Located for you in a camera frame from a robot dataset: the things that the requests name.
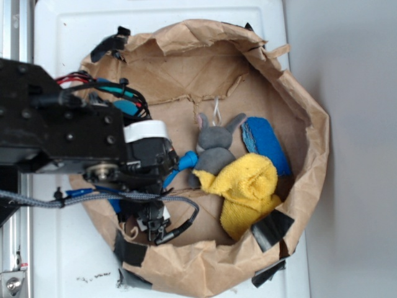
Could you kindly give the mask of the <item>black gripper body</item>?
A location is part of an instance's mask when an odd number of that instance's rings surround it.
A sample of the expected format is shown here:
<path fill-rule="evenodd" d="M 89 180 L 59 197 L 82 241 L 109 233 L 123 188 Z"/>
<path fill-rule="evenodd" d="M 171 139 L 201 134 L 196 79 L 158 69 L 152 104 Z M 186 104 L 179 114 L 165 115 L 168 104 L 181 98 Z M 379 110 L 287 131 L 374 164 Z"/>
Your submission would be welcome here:
<path fill-rule="evenodd" d="M 119 163 L 90 166 L 83 178 L 118 191 L 161 194 L 164 181 L 179 164 L 166 124 L 144 120 L 124 127 L 123 132 L 126 157 Z"/>

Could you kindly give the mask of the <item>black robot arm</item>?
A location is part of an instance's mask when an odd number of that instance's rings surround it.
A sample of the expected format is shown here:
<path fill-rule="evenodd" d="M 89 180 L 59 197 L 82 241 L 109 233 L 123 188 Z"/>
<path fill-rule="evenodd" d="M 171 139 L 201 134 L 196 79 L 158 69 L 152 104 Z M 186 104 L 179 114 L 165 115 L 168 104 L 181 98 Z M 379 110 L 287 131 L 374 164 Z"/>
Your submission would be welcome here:
<path fill-rule="evenodd" d="M 179 163 L 165 123 L 76 91 L 40 66 L 1 60 L 1 164 L 159 194 Z"/>

